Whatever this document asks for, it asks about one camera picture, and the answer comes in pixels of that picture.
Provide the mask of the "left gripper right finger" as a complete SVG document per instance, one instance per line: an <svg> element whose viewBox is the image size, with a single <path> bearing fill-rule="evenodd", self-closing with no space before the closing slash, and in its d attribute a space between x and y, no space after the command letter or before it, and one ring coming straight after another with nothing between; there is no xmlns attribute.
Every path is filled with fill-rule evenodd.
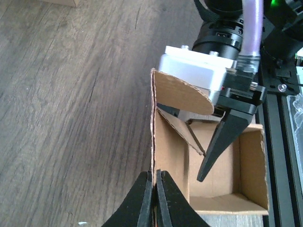
<svg viewBox="0 0 303 227"><path fill-rule="evenodd" d="M157 170L157 226L208 227L193 210L168 171Z"/></svg>

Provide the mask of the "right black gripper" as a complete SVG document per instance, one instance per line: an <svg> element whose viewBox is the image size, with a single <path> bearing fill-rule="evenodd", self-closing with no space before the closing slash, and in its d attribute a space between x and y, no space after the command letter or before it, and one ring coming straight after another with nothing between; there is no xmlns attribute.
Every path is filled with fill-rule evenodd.
<svg viewBox="0 0 303 227"><path fill-rule="evenodd" d="M254 77L253 73L227 69L216 102L216 115L225 115L215 128L199 168L199 182L206 178L219 156L248 127L258 107L265 101L267 89L254 82Z"/></svg>

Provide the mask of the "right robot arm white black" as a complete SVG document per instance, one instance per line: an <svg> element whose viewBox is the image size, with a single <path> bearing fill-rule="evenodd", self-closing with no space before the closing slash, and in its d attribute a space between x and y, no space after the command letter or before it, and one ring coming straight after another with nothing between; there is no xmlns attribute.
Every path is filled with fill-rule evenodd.
<svg viewBox="0 0 303 227"><path fill-rule="evenodd" d="M236 71L221 80L214 100L220 117L203 152L202 182L218 157L251 123L266 94L297 95L294 57L303 46L300 0L195 1L203 20L193 51L235 60Z"/></svg>

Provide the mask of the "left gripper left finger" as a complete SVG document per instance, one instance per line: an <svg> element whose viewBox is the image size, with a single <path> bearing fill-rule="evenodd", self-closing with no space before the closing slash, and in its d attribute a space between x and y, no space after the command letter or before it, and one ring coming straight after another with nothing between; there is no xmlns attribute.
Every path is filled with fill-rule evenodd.
<svg viewBox="0 0 303 227"><path fill-rule="evenodd" d="M116 212L103 227L152 227L151 172L141 172Z"/></svg>

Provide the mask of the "brown cardboard box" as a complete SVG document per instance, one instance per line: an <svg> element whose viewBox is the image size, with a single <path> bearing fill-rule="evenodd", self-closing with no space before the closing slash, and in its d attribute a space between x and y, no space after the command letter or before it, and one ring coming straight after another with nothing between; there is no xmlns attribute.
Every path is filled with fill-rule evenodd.
<svg viewBox="0 0 303 227"><path fill-rule="evenodd" d="M202 227L202 215L267 215L264 130L242 112L219 123L183 121L161 105L208 115L210 99L193 85L151 70L151 175L157 226Z"/></svg>

